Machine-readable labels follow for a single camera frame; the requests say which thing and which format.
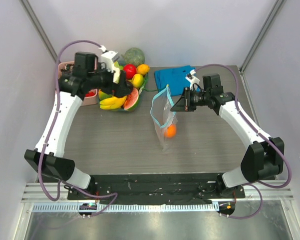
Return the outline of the clear zip top bag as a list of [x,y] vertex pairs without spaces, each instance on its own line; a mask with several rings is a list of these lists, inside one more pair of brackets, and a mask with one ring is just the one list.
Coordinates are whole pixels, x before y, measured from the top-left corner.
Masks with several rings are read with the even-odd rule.
[[177,125],[176,113],[170,111],[173,105],[174,103],[169,87],[165,87],[159,91],[152,99],[150,116],[153,120],[155,132],[162,151],[167,150],[173,139],[164,137],[165,129],[171,124]]

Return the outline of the orange fruit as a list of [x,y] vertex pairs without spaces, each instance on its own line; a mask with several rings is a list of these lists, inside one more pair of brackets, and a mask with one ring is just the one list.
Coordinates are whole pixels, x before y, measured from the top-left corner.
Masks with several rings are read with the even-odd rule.
[[164,137],[173,138],[177,133],[176,124],[169,125],[164,131]]

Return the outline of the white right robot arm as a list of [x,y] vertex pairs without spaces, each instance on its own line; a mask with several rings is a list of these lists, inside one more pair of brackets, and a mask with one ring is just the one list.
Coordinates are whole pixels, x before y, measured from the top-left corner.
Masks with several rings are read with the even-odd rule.
[[284,152],[283,140],[279,137],[272,138],[245,115],[240,103],[235,101],[235,95],[224,92],[218,74],[204,76],[203,86],[200,87],[195,73],[192,70],[186,75],[190,86],[184,88],[171,110],[193,112],[198,106],[208,106],[229,124],[246,148],[240,166],[217,177],[217,195],[225,198],[238,186],[281,174],[284,168],[284,161],[280,156]]

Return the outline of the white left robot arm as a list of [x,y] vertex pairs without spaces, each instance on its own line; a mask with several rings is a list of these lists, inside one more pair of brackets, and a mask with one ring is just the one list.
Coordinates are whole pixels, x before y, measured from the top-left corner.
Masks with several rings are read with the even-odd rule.
[[79,194],[89,200],[96,195],[92,177],[80,171],[73,160],[64,158],[64,148],[72,121],[85,95],[95,89],[115,97],[129,95],[132,88],[126,83],[124,71],[114,63],[119,54],[106,50],[101,56],[77,52],[71,70],[57,75],[59,92],[45,130],[33,150],[26,150],[25,160],[44,176],[65,181],[79,188]]

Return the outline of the dark purple mangosteen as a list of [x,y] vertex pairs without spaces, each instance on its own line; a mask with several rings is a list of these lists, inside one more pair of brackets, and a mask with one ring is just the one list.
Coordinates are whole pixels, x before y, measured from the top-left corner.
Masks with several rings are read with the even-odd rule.
[[133,91],[133,89],[134,89],[133,84],[130,83],[130,82],[127,82],[126,84],[127,84],[128,89],[129,89],[129,93],[131,93]]

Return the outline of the watermelon slice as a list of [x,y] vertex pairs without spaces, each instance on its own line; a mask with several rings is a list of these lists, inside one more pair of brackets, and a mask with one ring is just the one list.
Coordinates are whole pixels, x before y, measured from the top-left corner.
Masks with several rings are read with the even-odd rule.
[[133,111],[137,107],[139,102],[139,91],[136,88],[133,88],[130,95],[127,96],[127,99],[123,105],[125,111]]

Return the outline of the white cauliflower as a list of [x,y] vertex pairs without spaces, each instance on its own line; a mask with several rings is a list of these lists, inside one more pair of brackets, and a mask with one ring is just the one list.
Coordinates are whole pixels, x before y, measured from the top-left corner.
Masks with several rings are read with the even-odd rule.
[[119,80],[120,80],[120,69],[115,67],[113,71],[113,82],[115,84],[119,84]]

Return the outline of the yellow lemon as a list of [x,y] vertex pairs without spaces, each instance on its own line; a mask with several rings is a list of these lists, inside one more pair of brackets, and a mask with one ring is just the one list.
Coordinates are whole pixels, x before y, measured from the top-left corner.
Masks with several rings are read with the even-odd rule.
[[141,74],[135,74],[131,80],[132,85],[137,88],[140,89],[144,83],[144,76]]

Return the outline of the red apple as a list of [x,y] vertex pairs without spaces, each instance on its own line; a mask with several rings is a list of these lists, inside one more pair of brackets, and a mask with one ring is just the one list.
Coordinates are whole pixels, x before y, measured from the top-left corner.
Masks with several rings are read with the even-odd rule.
[[126,74],[126,79],[131,80],[135,74],[137,74],[137,68],[133,64],[127,64],[123,67],[123,71]]

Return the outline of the green orange mango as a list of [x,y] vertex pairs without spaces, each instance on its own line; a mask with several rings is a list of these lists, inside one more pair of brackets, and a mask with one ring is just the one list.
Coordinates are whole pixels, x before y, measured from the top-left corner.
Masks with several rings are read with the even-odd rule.
[[99,90],[98,91],[98,97],[99,97],[99,100],[100,101],[102,101],[102,100],[104,100],[104,99],[107,99],[107,98],[111,98],[112,97],[112,95],[110,94],[106,94],[106,93],[104,93],[102,90]]

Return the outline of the green fruit basket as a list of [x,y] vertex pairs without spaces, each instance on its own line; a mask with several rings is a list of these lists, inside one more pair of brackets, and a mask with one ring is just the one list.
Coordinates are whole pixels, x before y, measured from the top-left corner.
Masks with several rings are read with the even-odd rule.
[[[124,66],[119,65],[118,62],[115,62],[114,65],[115,65],[116,67],[118,66],[120,70],[123,70],[123,67],[124,67]],[[139,91],[139,96],[140,96],[141,93],[145,90],[144,88],[145,88],[145,85],[146,85],[146,83],[147,83],[147,81],[148,81],[148,73],[147,73],[146,75],[143,75],[143,76],[144,76],[144,83],[143,83],[142,87],[141,87],[140,89],[138,89],[138,91]],[[114,109],[114,110],[111,109],[110,111],[121,111],[121,110],[122,110],[122,111],[125,111],[124,108],[123,108],[123,106],[122,106],[121,108],[118,108],[118,109]]]

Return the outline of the orange yellow mango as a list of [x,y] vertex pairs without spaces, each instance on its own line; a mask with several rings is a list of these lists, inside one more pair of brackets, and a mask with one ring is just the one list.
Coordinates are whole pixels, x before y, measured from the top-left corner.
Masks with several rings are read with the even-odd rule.
[[144,76],[144,75],[146,75],[146,74],[149,72],[150,67],[149,67],[149,65],[147,65],[147,64],[141,64],[141,65],[139,65],[139,66],[136,68],[136,70],[137,70],[137,73],[138,73],[138,74]]

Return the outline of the blue folded cloth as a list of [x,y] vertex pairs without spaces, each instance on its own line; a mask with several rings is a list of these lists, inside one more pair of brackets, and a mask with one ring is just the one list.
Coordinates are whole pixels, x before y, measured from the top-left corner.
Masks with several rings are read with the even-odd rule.
[[181,95],[184,88],[190,86],[190,82],[186,79],[186,76],[194,69],[194,67],[186,65],[155,71],[154,78],[157,89],[164,89],[168,85],[171,96]]

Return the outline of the green melon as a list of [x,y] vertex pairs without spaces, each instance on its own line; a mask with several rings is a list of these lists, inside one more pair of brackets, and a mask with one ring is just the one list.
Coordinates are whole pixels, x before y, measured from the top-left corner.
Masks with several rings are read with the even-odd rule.
[[132,64],[136,67],[145,63],[144,52],[137,47],[128,49],[125,54],[121,56],[126,64]]

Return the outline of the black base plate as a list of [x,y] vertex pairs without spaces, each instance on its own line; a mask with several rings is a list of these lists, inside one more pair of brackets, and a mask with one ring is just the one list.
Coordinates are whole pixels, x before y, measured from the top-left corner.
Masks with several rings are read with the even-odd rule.
[[116,193],[116,205],[197,205],[210,204],[213,199],[245,197],[242,187],[225,189],[220,173],[164,173],[164,174],[98,174],[93,175],[95,186],[86,192],[67,186],[68,200],[92,200],[97,196],[102,204],[109,204],[110,194]]

